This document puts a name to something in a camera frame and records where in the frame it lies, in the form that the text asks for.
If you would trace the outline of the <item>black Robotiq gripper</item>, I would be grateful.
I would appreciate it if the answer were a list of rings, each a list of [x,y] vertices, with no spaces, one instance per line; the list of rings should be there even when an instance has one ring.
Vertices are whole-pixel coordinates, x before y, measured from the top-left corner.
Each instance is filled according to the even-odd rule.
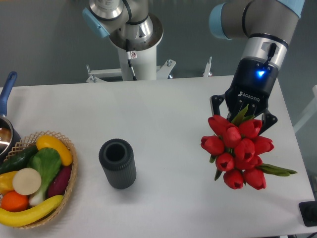
[[[245,116],[262,114],[262,126],[259,135],[277,123],[275,115],[268,111],[268,99],[272,92],[278,69],[272,65],[254,59],[242,59],[233,77],[229,89],[222,95],[210,97],[212,115],[221,115],[220,105],[226,102],[227,119],[233,120],[248,106]]]

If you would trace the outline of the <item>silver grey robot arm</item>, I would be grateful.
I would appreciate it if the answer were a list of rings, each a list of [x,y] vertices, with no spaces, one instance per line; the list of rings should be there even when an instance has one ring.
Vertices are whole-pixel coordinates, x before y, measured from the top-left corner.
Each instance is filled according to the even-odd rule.
[[[228,108],[227,119],[242,111],[262,116],[260,133],[275,123],[268,100],[301,18],[303,0],[233,0],[214,7],[209,17],[211,33],[220,39],[246,37],[247,43],[230,87],[210,98],[211,111]]]

